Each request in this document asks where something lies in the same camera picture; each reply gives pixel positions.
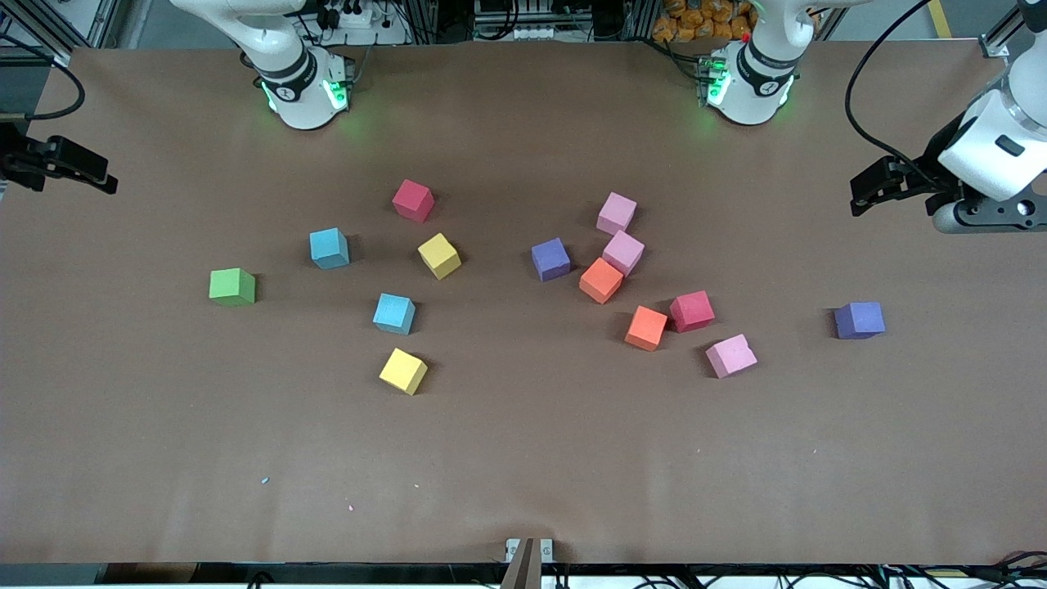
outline table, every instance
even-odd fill
[[[0,208],[4,561],[985,563],[1047,544],[1041,235],[944,235],[916,200],[849,214],[881,154],[847,126],[865,44],[811,48],[770,123],[701,110],[641,45],[380,48],[348,115],[296,132],[235,51],[77,50],[75,115],[113,197],[52,181]],[[999,63],[893,43],[855,110],[918,153]],[[41,108],[71,92],[52,76]],[[429,222],[389,203],[404,177]],[[637,271],[605,307],[539,282],[581,266],[610,190],[640,202]],[[357,262],[321,271],[337,225]],[[464,257],[438,281],[415,249]],[[207,300],[211,269],[260,302]],[[708,289],[715,325],[622,342],[638,305]],[[418,303],[379,333],[380,292]],[[888,334],[833,338],[877,300]],[[744,334],[752,371],[704,350]],[[415,398],[377,379],[394,347]],[[267,484],[263,478],[269,477]]]

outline purple cube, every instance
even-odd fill
[[[560,237],[551,239],[531,248],[531,259],[538,270],[538,279],[545,281],[571,273],[571,257]]]
[[[617,191],[610,192],[607,202],[603,203],[600,216],[596,219],[596,228],[615,234],[629,227],[629,221],[637,211],[637,201],[629,200]]]
[[[884,313],[875,301],[850,303],[837,310],[836,317],[841,340],[868,340],[887,332]]]
[[[632,268],[640,262],[640,255],[644,252],[644,244],[625,231],[618,231],[610,237],[610,243],[603,248],[603,257],[622,275],[629,275]]]

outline yellow stripe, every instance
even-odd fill
[[[934,30],[938,33],[938,39],[952,39],[953,31],[949,28],[949,20],[945,19],[941,0],[931,0],[927,7],[931,10],[931,20],[934,21]]]

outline orange foam block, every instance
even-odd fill
[[[653,353],[662,343],[662,333],[665,332],[665,324],[668,321],[668,316],[647,308],[637,308],[625,341],[638,348]]]
[[[578,286],[601,305],[606,303],[611,294],[622,285],[625,275],[615,269],[603,257],[597,257],[593,265],[582,274]]]

